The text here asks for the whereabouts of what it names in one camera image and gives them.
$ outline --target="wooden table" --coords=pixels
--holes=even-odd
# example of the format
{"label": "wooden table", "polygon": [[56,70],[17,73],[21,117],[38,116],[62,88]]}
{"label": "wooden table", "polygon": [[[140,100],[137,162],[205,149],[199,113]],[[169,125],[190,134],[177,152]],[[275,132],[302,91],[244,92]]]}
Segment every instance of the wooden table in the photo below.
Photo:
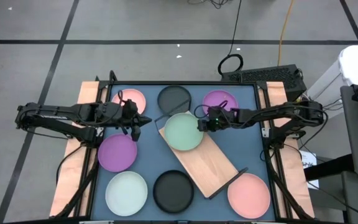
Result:
{"label": "wooden table", "polygon": [[[98,91],[98,82],[83,82],[78,96],[78,103],[92,103],[96,99]],[[268,82],[268,96],[270,99],[271,106],[280,105],[287,101],[285,96],[285,90],[282,82]],[[264,93],[259,90],[259,98],[261,106],[265,107]],[[286,118],[276,119],[274,121],[275,126],[280,127],[288,121]],[[298,143],[294,139],[287,139],[285,144],[298,148]],[[65,156],[71,151],[76,149],[80,143],[76,139],[70,139],[67,142]],[[95,157],[96,150],[92,151],[91,160],[89,163],[88,170],[92,166],[93,159]],[[76,192],[79,182],[83,162],[85,158],[85,149],[80,150],[76,154],[68,158],[62,165],[60,170],[59,181],[53,198],[52,208],[50,215],[58,214],[67,202],[71,199],[73,194]],[[299,157],[299,153],[294,149],[285,146],[281,149],[281,159],[283,164],[283,170],[285,173],[285,180],[287,188],[294,196],[296,201],[303,207],[305,212],[310,216],[314,216],[313,207],[309,196],[308,186],[306,184],[305,173],[303,172],[303,165]],[[280,209],[280,215],[282,218],[287,217],[285,213],[285,206],[283,201],[283,195],[280,189],[276,186],[278,207]],[[86,206],[88,203],[89,186],[86,189],[81,203],[80,215],[86,214]],[[293,217],[296,218],[296,214],[292,211]]]}

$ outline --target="light blue plate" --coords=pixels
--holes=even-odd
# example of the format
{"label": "light blue plate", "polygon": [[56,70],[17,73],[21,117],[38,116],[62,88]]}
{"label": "light blue plate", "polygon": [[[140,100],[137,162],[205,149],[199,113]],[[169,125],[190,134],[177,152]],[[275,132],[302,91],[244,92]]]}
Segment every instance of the light blue plate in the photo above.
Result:
{"label": "light blue plate", "polygon": [[197,129],[197,118],[189,113],[173,115],[165,123],[165,139],[168,145],[180,151],[197,147],[203,140],[203,132]]}

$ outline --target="purple plate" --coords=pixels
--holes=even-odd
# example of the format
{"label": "purple plate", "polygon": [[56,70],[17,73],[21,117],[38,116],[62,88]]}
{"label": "purple plate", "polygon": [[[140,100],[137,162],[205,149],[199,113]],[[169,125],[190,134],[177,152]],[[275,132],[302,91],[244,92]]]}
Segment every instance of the purple plate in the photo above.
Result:
{"label": "purple plate", "polygon": [[106,170],[120,172],[134,163],[136,154],[136,143],[131,137],[125,134],[113,134],[100,145],[98,159]]}
{"label": "purple plate", "polygon": [[[229,111],[231,108],[238,108],[239,104],[236,98],[228,91],[224,90],[213,90],[209,92],[203,99],[203,104],[208,106],[220,105],[223,101],[227,100],[227,105],[224,107],[225,110]],[[205,114],[208,113],[208,108],[203,106]]]}

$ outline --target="black plate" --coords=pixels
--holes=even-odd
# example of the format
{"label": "black plate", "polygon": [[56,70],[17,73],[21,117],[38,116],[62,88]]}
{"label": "black plate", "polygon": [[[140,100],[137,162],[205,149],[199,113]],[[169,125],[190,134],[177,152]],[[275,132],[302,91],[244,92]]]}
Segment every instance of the black plate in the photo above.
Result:
{"label": "black plate", "polygon": [[[184,105],[181,105],[186,100],[188,100],[188,102]],[[182,86],[171,85],[161,90],[161,92],[158,94],[157,103],[158,107],[164,112],[164,114],[173,116],[177,113],[184,113],[190,110],[191,95],[189,91]]]}
{"label": "black plate", "polygon": [[193,183],[179,170],[166,171],[155,181],[153,196],[157,206],[164,212],[182,212],[193,201]]}

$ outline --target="white bin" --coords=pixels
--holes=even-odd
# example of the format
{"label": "white bin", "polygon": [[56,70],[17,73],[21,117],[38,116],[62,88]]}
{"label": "white bin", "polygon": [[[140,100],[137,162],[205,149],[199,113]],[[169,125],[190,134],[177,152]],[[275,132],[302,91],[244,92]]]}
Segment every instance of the white bin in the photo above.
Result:
{"label": "white bin", "polygon": [[[358,85],[358,45],[346,47],[338,56],[338,59],[330,68],[309,88],[308,96],[321,103],[323,106],[334,103],[341,98],[339,91],[341,86]],[[334,116],[343,112],[343,109],[336,111],[326,110],[328,116]]]}

